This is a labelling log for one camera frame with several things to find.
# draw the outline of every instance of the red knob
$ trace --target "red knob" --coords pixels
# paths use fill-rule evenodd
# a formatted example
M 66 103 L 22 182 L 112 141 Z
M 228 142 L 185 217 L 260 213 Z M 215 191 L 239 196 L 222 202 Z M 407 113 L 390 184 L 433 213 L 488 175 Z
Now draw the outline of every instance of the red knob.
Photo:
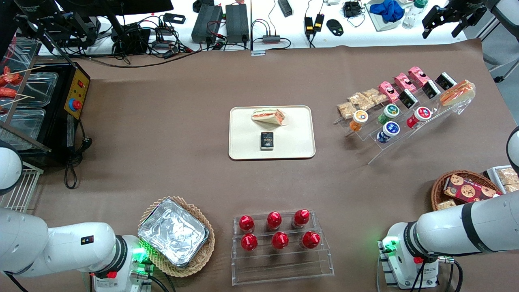
M 240 218 L 240 229 L 243 232 L 254 232 L 254 219 L 251 216 L 242 216 Z
M 294 215 L 294 227 L 302 227 L 310 220 L 310 212 L 307 209 L 299 210 Z
M 301 239 L 301 243 L 306 248 L 314 248 L 319 245 L 320 241 L 321 237 L 317 233 L 311 231 L 303 234 L 303 238 Z
M 116 271 L 108 272 L 108 274 L 106 274 L 106 276 L 107 276 L 109 279 L 115 279 L 115 277 L 117 277 L 117 272 L 116 272 Z
M 252 251 L 258 246 L 258 239 L 252 233 L 247 233 L 241 238 L 241 247 L 246 251 Z
M 275 249 L 282 249 L 289 244 L 289 237 L 284 232 L 276 232 L 272 236 L 272 247 Z
M 267 216 L 267 227 L 270 230 L 277 230 L 281 225 L 281 215 L 274 211 Z
M 74 110 L 79 110 L 81 108 L 82 104 L 79 100 L 74 100 L 72 102 L 72 107 L 74 108 Z

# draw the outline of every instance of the aluminum foil tray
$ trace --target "aluminum foil tray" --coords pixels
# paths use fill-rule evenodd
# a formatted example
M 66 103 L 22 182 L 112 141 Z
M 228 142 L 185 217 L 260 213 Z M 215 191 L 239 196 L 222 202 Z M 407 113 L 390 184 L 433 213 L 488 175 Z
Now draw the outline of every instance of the aluminum foil tray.
M 160 203 L 138 230 L 140 238 L 173 265 L 184 268 L 209 237 L 209 229 L 170 199 Z

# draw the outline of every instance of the red bottle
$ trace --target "red bottle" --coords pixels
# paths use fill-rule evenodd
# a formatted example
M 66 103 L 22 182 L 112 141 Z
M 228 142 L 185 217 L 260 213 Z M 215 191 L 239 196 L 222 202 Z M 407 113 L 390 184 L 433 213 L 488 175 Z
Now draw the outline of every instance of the red bottle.
M 245 233 L 254 232 L 254 219 L 248 215 L 242 216 L 240 218 L 240 229 Z
M 292 227 L 301 229 L 310 220 L 310 212 L 307 209 L 297 211 L 292 217 Z
M 258 239 L 252 233 L 247 233 L 241 238 L 241 247 L 246 251 L 253 251 L 258 246 Z
M 267 216 L 267 228 L 270 231 L 275 231 L 279 229 L 279 225 L 281 225 L 281 215 L 276 211 L 271 212 Z
M 272 236 L 272 247 L 275 249 L 282 249 L 289 244 L 289 237 L 284 232 L 276 232 Z
M 319 245 L 321 241 L 321 237 L 315 232 L 305 232 L 303 236 L 301 236 L 300 244 L 304 248 L 314 248 Z

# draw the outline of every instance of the wire rack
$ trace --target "wire rack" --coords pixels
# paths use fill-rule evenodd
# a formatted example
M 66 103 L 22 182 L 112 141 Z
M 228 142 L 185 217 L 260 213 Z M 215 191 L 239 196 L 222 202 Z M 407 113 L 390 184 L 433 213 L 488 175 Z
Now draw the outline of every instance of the wire rack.
M 42 173 L 43 170 L 24 162 L 22 179 L 12 192 L 0 197 L 0 207 L 22 213 L 27 212 L 27 207 L 31 202 L 39 176 Z

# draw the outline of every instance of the yellow control panel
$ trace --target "yellow control panel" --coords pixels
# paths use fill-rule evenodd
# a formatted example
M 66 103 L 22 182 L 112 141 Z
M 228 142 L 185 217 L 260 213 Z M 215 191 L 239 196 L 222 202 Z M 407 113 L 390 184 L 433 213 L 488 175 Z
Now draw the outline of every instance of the yellow control panel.
M 74 73 L 74 79 L 72 79 L 69 95 L 66 98 L 64 108 L 77 120 L 81 116 L 83 102 L 85 101 L 85 96 L 87 95 L 89 85 L 90 80 L 88 80 L 88 78 L 83 74 L 83 72 L 81 72 L 81 70 L 76 69 L 76 73 Z

